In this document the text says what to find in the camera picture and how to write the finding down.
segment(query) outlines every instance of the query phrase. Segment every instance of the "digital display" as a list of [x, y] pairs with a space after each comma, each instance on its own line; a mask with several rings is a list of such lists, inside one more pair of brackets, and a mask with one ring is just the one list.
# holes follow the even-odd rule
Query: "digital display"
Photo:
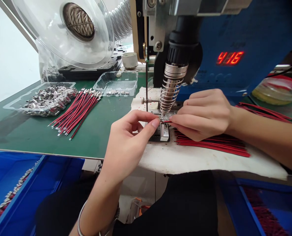
[[244, 52], [222, 52], [216, 64], [220, 66], [235, 66], [240, 62], [243, 54]]

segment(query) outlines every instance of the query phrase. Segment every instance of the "blue bin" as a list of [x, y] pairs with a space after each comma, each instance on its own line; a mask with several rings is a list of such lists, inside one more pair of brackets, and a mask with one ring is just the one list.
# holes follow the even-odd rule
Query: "blue bin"
[[259, 189], [265, 206], [292, 236], [292, 186], [242, 178], [218, 182], [238, 236], [265, 236], [243, 187]]
[[34, 167], [0, 218], [0, 235], [34, 235], [34, 215], [49, 194], [79, 179], [83, 159], [0, 152], [0, 204], [25, 172]]

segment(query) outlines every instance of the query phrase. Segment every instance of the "screw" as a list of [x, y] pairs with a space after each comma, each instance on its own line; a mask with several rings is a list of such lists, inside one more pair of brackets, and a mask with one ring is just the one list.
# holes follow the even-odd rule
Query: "screw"
[[156, 0], [148, 0], [147, 3], [148, 3], [148, 6], [150, 8], [153, 8], [155, 5], [156, 5]]
[[155, 47], [157, 50], [160, 50], [162, 48], [162, 43], [160, 41], [156, 42]]

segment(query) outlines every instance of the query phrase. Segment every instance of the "white cloth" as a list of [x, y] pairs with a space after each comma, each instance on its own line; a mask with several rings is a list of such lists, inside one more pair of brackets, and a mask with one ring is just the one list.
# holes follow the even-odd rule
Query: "white cloth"
[[[148, 92], [149, 99], [159, 99], [159, 95], [158, 88]], [[141, 98], [145, 96], [146, 90], [142, 87], [133, 99], [131, 109], [146, 110], [146, 104], [141, 104]], [[157, 106], [158, 103], [151, 103], [148, 109], [157, 109]], [[163, 174], [217, 169], [247, 171], [270, 178], [287, 179], [287, 172], [277, 161], [253, 146], [247, 145], [251, 154], [251, 157], [247, 158], [203, 147], [180, 146], [175, 140], [174, 132], [170, 129], [169, 143], [148, 143], [139, 166]]]

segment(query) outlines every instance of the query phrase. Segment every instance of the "black cylinder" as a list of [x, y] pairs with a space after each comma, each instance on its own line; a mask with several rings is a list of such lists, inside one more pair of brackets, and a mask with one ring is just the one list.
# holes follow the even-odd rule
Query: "black cylinder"
[[199, 28], [203, 18], [178, 16], [175, 30], [170, 33], [168, 63], [186, 66], [192, 51], [199, 44]]

